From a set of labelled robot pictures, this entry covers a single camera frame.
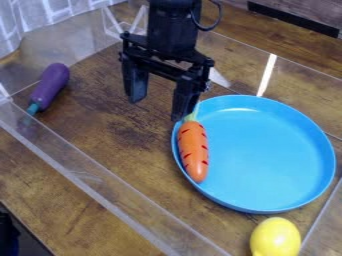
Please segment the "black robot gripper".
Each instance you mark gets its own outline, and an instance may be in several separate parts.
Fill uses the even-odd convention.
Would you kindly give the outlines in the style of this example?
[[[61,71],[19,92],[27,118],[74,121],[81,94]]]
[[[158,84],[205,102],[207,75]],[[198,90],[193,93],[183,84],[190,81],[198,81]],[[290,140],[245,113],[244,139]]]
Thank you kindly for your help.
[[[121,34],[125,91],[137,103],[147,96],[151,73],[177,81],[171,120],[194,112],[209,82],[214,61],[197,49],[198,31],[215,25],[201,24],[202,0],[149,0],[147,34]]]

